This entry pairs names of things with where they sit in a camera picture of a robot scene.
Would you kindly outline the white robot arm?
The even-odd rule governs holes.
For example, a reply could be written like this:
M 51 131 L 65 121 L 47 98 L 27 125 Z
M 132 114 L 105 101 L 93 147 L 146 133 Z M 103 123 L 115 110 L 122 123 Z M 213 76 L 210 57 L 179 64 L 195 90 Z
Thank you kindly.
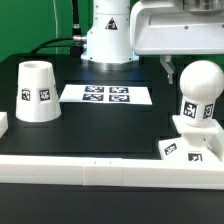
M 224 54 L 224 0 L 93 0 L 82 62 L 120 70 L 158 55 L 172 77 L 173 55 Z

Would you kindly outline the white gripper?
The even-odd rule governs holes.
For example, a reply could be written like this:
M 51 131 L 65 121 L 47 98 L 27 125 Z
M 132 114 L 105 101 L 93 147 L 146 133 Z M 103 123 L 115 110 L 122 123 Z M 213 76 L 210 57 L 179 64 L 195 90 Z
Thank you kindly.
M 224 0 L 139 0 L 131 10 L 130 43 L 139 55 L 161 55 L 172 84 L 170 55 L 224 53 Z

